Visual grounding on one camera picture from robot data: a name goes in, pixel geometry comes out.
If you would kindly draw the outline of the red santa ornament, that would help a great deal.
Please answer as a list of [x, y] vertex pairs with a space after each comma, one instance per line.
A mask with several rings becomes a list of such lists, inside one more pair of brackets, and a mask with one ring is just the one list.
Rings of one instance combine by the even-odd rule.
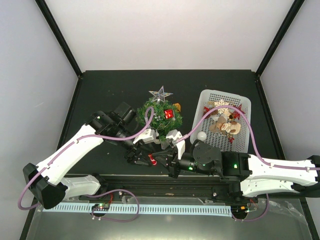
[[151, 164], [153, 166], [156, 166], [157, 165], [157, 161], [153, 158], [152, 154], [149, 154], [148, 157], [150, 159]]

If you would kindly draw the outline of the white bulb string lights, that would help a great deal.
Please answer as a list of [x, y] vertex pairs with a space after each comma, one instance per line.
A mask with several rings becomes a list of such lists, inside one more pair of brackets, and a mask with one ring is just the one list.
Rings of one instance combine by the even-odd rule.
[[168, 132], [176, 128], [175, 123], [175, 117], [165, 119], [164, 112], [162, 112], [162, 114], [156, 113], [154, 115], [150, 126], [153, 130], [156, 131], [156, 140], [161, 145], [162, 149], [165, 149], [165, 147], [169, 145], [166, 140], [166, 135], [168, 134]]

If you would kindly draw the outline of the small green christmas tree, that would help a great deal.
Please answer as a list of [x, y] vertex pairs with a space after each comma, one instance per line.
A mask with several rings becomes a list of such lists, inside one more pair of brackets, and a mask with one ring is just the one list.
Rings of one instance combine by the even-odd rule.
[[167, 134], [172, 130], [177, 130], [183, 124], [183, 117], [179, 108], [169, 101], [153, 102], [150, 98], [143, 106], [137, 109], [136, 120], [144, 126], [146, 124], [145, 113], [147, 108], [153, 107], [154, 115], [150, 123], [150, 128], [158, 133], [158, 139], [161, 142], [166, 140]]

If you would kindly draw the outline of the red gift box ornament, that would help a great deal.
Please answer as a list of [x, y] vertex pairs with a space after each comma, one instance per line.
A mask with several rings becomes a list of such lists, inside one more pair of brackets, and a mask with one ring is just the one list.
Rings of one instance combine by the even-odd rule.
[[164, 117], [165, 117], [166, 120], [172, 119], [172, 118], [175, 117], [175, 113], [174, 113], [174, 110], [172, 108], [165, 109], [163, 112], [164, 112]]

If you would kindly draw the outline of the gold gift box ornament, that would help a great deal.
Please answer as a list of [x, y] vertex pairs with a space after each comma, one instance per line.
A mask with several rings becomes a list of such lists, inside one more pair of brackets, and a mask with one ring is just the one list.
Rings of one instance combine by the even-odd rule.
[[177, 110], [178, 112], [181, 111], [181, 105], [180, 105], [179, 103], [174, 103], [173, 106], [175, 106], [175, 108], [176, 108], [176, 110]]

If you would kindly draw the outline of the silver star tree topper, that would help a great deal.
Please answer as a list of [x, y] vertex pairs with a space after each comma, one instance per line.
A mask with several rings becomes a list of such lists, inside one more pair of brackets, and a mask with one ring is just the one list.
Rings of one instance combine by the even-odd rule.
[[162, 86], [158, 91], [150, 90], [149, 93], [152, 95], [151, 102], [159, 104], [160, 102], [165, 102], [166, 98], [173, 95], [171, 92], [165, 92], [164, 86]]

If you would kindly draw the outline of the white perforated plastic basket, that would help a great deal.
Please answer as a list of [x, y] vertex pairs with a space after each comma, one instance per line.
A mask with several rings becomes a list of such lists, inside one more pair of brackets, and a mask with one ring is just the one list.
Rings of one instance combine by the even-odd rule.
[[[248, 121], [251, 120], [251, 101], [247, 97], [218, 90], [205, 89], [200, 93], [192, 126], [195, 127], [198, 124], [204, 115], [204, 112], [206, 112], [206, 109], [213, 108], [214, 103], [221, 100], [224, 100], [225, 102], [230, 103], [232, 106], [238, 108], [243, 112]], [[189, 137], [190, 142], [193, 143], [197, 139], [199, 132], [205, 132], [206, 139], [204, 142], [206, 144], [209, 144], [213, 147], [218, 147], [223, 152], [247, 153], [250, 132], [244, 118], [239, 116], [235, 119], [236, 122], [240, 123], [241, 129], [238, 134], [233, 136], [227, 136], [219, 132], [213, 133], [210, 131], [210, 126], [216, 123], [217, 119], [218, 118], [215, 116], [204, 119]]]

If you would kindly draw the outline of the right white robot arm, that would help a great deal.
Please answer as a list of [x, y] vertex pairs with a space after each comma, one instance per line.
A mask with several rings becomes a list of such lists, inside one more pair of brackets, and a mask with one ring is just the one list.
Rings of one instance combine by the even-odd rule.
[[168, 176], [177, 178], [181, 171], [216, 176], [230, 185], [228, 198], [234, 202], [243, 197], [292, 193], [318, 198], [320, 196], [320, 157], [306, 160], [260, 160], [256, 155], [234, 151], [221, 151], [203, 141], [196, 140], [189, 152], [179, 147], [149, 155], [152, 164], [161, 163]]

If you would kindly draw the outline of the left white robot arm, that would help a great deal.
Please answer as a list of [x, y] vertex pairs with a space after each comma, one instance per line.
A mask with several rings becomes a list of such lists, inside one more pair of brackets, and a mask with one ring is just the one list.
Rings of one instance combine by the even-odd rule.
[[121, 103], [114, 111], [93, 113], [80, 130], [50, 157], [23, 168], [25, 190], [30, 190], [45, 209], [52, 209], [62, 200], [82, 195], [103, 199], [108, 192], [97, 175], [66, 178], [66, 173], [87, 153], [104, 141], [120, 144], [127, 150], [125, 158], [131, 164], [151, 166], [151, 152], [139, 135], [147, 136], [154, 116], [154, 108], [145, 111], [145, 127], [131, 135], [126, 129], [136, 116], [135, 110], [127, 103]]

